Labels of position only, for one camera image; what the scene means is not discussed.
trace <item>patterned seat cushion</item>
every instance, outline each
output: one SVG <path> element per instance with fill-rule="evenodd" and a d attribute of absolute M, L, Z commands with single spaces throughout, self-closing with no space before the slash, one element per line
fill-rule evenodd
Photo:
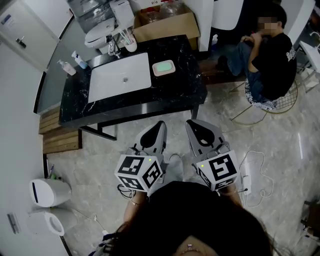
<path fill-rule="evenodd" d="M 274 110 L 275 108 L 277 108 L 277 101 L 276 100 L 267 101 L 264 103 L 257 102 L 252 97 L 248 79 L 245 80 L 244 92 L 245 92 L 245 96 L 246 96 L 246 99 L 248 100 L 248 102 L 256 108 L 266 110 L 266 111 L 271 111 L 271 110 Z"/>

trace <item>black marble countertop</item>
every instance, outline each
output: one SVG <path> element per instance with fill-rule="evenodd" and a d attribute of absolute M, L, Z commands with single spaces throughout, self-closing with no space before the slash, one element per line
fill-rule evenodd
<path fill-rule="evenodd" d="M 79 128 L 102 122 L 123 123 L 124 119 L 157 112 L 177 112 L 179 109 L 203 104 L 207 89 L 202 81 L 198 62 L 192 55 L 185 35 L 165 37 L 138 43 L 137 51 L 148 53 L 151 87 L 88 103 L 92 69 L 117 61 L 116 56 L 104 54 L 88 61 L 86 70 L 77 66 L 77 73 L 68 75 L 61 99 L 59 123 L 64 127 Z M 175 72 L 155 76 L 152 65 L 172 60 Z"/>

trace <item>white table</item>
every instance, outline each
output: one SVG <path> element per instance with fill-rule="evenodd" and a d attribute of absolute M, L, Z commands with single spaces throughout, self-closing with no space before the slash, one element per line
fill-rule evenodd
<path fill-rule="evenodd" d="M 313 70 L 313 72 L 310 75 L 308 75 L 306 79 L 303 80 L 303 83 L 309 80 L 313 75 L 316 75 L 316 77 L 319 79 L 320 78 L 320 53 L 318 49 L 316 47 L 312 47 L 311 45 L 301 41 L 297 51 L 299 50 L 302 50 L 308 59 L 308 62 L 304 65 L 303 69 L 308 67 Z M 311 89 L 313 89 L 318 85 L 320 85 L 320 83 L 308 89 L 306 92 L 308 93 Z"/>

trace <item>green soap bar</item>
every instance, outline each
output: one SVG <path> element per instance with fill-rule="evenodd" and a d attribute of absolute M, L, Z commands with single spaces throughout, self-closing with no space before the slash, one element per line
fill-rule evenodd
<path fill-rule="evenodd" d="M 172 65 L 170 62 L 163 62 L 163 63 L 160 63 L 156 66 L 156 70 L 158 72 L 165 72 L 165 71 L 169 71 L 172 69 Z"/>

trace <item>toothbrush holder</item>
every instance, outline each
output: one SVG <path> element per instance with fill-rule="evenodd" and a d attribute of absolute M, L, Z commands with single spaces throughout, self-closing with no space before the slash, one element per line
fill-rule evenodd
<path fill-rule="evenodd" d="M 137 45 L 137 41 L 134 37 L 131 37 L 131 39 L 133 40 L 133 43 L 132 44 L 124 44 L 124 47 L 128 50 L 128 52 L 135 52 L 138 48 L 138 45 Z"/>

